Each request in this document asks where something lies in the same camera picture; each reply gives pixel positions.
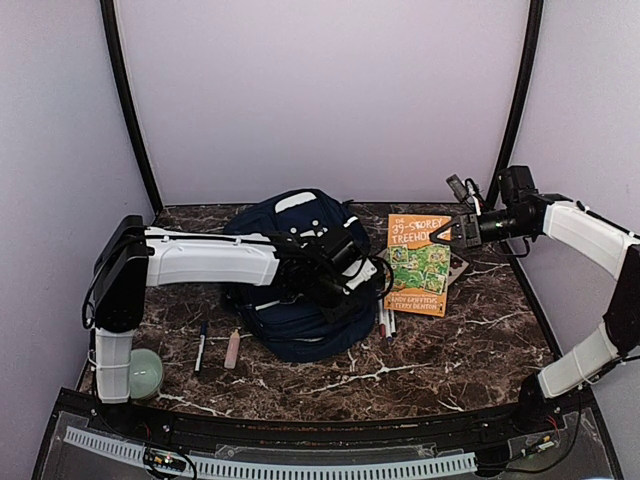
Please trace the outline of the navy blue student backpack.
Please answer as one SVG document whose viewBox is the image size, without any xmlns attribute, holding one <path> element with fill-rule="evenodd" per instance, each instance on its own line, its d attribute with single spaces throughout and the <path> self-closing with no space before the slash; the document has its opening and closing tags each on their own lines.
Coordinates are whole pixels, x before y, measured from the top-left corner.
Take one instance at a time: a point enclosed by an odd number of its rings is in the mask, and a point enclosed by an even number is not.
<svg viewBox="0 0 640 480">
<path fill-rule="evenodd" d="M 319 308 L 301 295 L 286 297 L 277 288 L 277 273 L 268 286 L 226 283 L 224 306 L 242 319 L 245 328 L 279 359 L 316 362 L 349 349 L 365 339 L 375 323 L 376 304 L 384 285 L 380 259 L 371 256 L 371 242 L 348 206 L 325 192 L 310 188 L 285 192 L 255 204 L 232 218 L 226 235 L 262 234 L 278 246 L 288 239 L 305 245 L 332 229 L 348 230 L 362 258 L 344 273 L 347 282 L 345 315 L 328 323 Z"/>
</svg>

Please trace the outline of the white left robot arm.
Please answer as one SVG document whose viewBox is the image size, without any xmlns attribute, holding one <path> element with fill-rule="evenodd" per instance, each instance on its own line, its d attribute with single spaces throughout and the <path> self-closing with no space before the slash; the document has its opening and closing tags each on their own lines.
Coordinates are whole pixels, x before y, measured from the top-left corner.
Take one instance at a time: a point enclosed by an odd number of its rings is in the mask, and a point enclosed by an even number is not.
<svg viewBox="0 0 640 480">
<path fill-rule="evenodd" d="M 296 237 L 287 232 L 240 235 L 170 231 L 125 217 L 94 266 L 82 307 L 95 338 L 95 382 L 101 417 L 120 436 L 141 427 L 130 406 L 133 336 L 149 287 L 188 283 L 274 286 L 325 309 L 354 298 L 375 273 L 344 226 Z"/>
</svg>

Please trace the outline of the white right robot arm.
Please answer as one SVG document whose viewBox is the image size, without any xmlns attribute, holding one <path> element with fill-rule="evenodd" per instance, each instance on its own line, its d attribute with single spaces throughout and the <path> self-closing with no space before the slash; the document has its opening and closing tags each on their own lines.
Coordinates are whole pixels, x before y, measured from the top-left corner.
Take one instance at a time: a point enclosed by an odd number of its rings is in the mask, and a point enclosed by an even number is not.
<svg viewBox="0 0 640 480">
<path fill-rule="evenodd" d="M 430 235 L 434 243 L 469 250 L 498 242 L 537 239 L 559 244 L 609 288 L 609 301 L 592 332 L 543 367 L 521 389 L 522 403 L 510 413 L 521 434 L 534 432 L 549 416 L 546 400 L 559 398 L 639 357 L 639 235 L 604 218 L 579 200 L 542 193 L 526 166 L 498 175 L 501 204 L 492 207 L 475 181 L 457 175 L 447 184 L 466 212 Z"/>
</svg>

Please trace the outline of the orange green paperback book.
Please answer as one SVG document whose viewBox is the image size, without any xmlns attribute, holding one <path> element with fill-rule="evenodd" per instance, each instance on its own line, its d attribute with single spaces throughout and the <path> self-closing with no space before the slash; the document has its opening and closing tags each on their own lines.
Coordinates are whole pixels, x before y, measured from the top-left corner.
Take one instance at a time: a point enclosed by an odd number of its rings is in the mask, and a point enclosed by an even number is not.
<svg viewBox="0 0 640 480">
<path fill-rule="evenodd" d="M 393 270 L 392 290 L 384 300 L 389 310 L 442 317 L 447 306 L 451 249 L 430 242 L 430 233 L 449 216 L 388 216 L 386 260 Z"/>
</svg>

